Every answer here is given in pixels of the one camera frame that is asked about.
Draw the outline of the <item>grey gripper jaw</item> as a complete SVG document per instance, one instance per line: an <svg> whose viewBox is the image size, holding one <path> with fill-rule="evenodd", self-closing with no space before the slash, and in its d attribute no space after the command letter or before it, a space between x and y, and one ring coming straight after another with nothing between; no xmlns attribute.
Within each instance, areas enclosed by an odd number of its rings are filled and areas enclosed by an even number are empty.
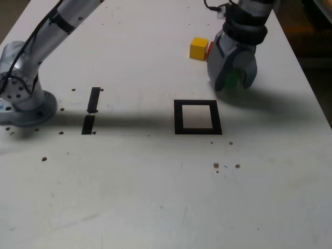
<svg viewBox="0 0 332 249"><path fill-rule="evenodd" d="M215 36L207 58L207 73L215 91L234 88L240 73L233 67L238 43L223 30Z"/></svg>
<svg viewBox="0 0 332 249"><path fill-rule="evenodd" d="M257 76L256 46L237 46L233 67L240 73L240 82L244 89L253 84Z"/></svg>

